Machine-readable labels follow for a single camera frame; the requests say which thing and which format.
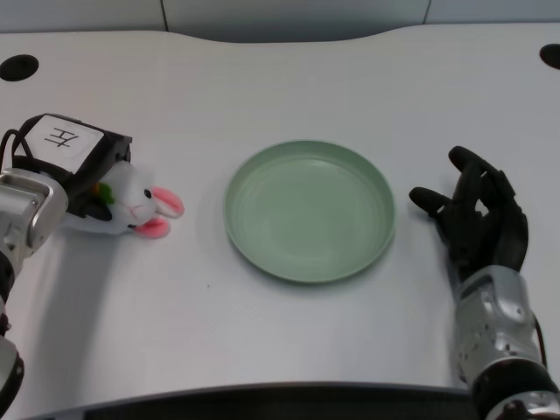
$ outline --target plate rim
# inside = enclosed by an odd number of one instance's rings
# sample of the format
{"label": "plate rim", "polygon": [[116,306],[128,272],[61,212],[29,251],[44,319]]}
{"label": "plate rim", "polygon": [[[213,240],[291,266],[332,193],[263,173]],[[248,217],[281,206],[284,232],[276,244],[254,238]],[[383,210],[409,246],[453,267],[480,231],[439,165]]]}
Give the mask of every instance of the plate rim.
{"label": "plate rim", "polygon": [[[316,144],[328,144],[328,145],[337,146],[337,147],[340,147],[342,149],[345,149],[347,151],[352,152],[353,154],[355,154],[355,155],[359,156],[360,158],[366,160],[366,162],[368,162],[379,173],[379,175],[381,176],[381,179],[383,180],[383,182],[385,183],[385,185],[388,188],[388,196],[390,197],[390,204],[393,207],[393,211],[391,212],[393,220],[391,222],[391,227],[390,227],[390,230],[388,231],[388,235],[387,235],[387,238],[385,239],[385,242],[381,245],[381,247],[379,248],[379,251],[377,251],[371,258],[369,258],[365,264],[363,264],[358,269],[355,269],[353,271],[348,272],[347,274],[345,274],[343,276],[336,276],[334,278],[327,278],[327,279],[322,279],[322,280],[317,280],[317,281],[309,281],[309,280],[302,280],[300,278],[292,278],[290,276],[280,275],[280,274],[272,272],[269,269],[265,269],[261,264],[256,263],[253,259],[251,259],[249,256],[247,256],[247,254],[245,252],[243,252],[242,247],[240,247],[239,244],[237,243],[237,241],[235,240],[235,236],[233,235],[233,233],[231,231],[231,227],[229,226],[229,223],[228,223],[228,195],[229,195],[230,189],[232,187],[232,184],[234,183],[235,178],[237,177],[237,174],[241,171],[241,169],[249,161],[251,161],[251,159],[257,157],[258,155],[260,155],[261,153],[264,153],[265,151],[268,151],[269,149],[279,147],[279,146],[283,146],[283,145],[286,145],[286,144],[303,143],[303,142],[316,143]],[[349,278],[351,276],[354,276],[354,275],[360,273],[361,271],[365,270],[366,268],[370,267],[379,258],[381,258],[381,256],[385,253],[385,251],[387,250],[387,247],[389,246],[389,244],[391,243],[391,241],[393,240],[393,238],[395,236],[395,231],[396,231],[396,202],[395,202],[395,195],[393,194],[393,189],[391,188],[390,183],[387,181],[387,178],[385,178],[385,175],[383,174],[383,172],[381,172],[380,169],[377,166],[375,166],[369,159],[367,159],[366,157],[364,157],[363,155],[361,155],[357,151],[352,150],[349,147],[343,146],[343,145],[335,143],[335,142],[327,142],[327,141],[324,141],[324,140],[297,139],[297,140],[287,140],[285,142],[280,142],[280,143],[274,143],[270,146],[267,146],[263,149],[260,149],[258,152],[253,153],[251,156],[249,156],[247,159],[245,159],[237,167],[237,169],[235,169],[235,172],[234,172],[233,176],[227,182],[226,190],[224,192],[224,196],[223,196],[223,200],[222,200],[222,217],[223,217],[223,221],[224,221],[224,226],[226,228],[227,238],[234,244],[235,249],[237,249],[237,251],[239,251],[241,253],[241,255],[245,259],[247,259],[247,261],[249,261],[251,264],[253,264],[255,267],[257,267],[259,270],[264,271],[265,273],[268,273],[268,274],[270,274],[270,275],[272,275],[276,278],[280,278],[282,280],[287,280],[287,281],[294,282],[294,283],[299,283],[299,284],[324,284],[324,283],[336,282],[336,281],[343,280],[345,278]]]}

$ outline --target wall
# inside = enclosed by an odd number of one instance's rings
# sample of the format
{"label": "wall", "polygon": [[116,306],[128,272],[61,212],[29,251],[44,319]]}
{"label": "wall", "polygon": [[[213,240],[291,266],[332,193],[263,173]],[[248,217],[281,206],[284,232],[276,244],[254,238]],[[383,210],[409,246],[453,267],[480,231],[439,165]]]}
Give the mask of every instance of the wall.
{"label": "wall", "polygon": [[351,39],[422,23],[558,21],[560,0],[0,0],[0,32],[168,28],[230,42]]}

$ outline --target chinese character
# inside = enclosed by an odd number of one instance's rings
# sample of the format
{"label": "chinese character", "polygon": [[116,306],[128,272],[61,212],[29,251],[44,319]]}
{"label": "chinese character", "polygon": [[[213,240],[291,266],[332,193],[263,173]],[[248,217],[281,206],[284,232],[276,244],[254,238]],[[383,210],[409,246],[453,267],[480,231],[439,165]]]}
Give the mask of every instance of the chinese character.
{"label": "chinese character", "polygon": [[76,136],[74,133],[71,133],[69,131],[64,131],[63,129],[55,129],[55,130],[60,131],[60,133],[59,134],[49,134],[49,136],[59,138],[60,140],[63,140],[63,141],[62,142],[57,142],[56,140],[52,140],[50,138],[45,138],[45,140],[47,142],[57,144],[56,147],[60,147],[60,146],[70,147],[67,143],[70,140],[74,140],[75,138],[78,138],[78,136]]}

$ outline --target green plate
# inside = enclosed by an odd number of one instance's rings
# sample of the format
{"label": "green plate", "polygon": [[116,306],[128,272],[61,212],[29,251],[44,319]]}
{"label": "green plate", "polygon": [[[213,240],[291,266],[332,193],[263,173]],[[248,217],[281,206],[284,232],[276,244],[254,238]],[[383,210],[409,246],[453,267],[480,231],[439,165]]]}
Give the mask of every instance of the green plate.
{"label": "green plate", "polygon": [[305,283],[365,269],[395,231],[383,175],[336,144],[296,141],[262,150],[234,175],[224,217],[234,245],[254,265]]}

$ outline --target black hole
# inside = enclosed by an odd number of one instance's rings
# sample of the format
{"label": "black hole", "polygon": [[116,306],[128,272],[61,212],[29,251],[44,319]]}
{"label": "black hole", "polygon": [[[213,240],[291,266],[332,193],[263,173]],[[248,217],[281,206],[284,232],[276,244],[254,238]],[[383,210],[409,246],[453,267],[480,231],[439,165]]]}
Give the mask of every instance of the black hole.
{"label": "black hole", "polygon": [[541,48],[541,60],[560,70],[560,44],[548,44]]}
{"label": "black hole", "polygon": [[474,384],[474,388],[472,389],[472,394],[473,394],[474,396],[477,396],[477,395],[480,393],[480,387],[481,387],[481,386],[482,386],[482,385],[480,384],[479,381],[477,381],[477,382]]}
{"label": "black hole", "polygon": [[23,81],[32,77],[39,68],[39,61],[32,55],[16,55],[0,64],[0,79]]}

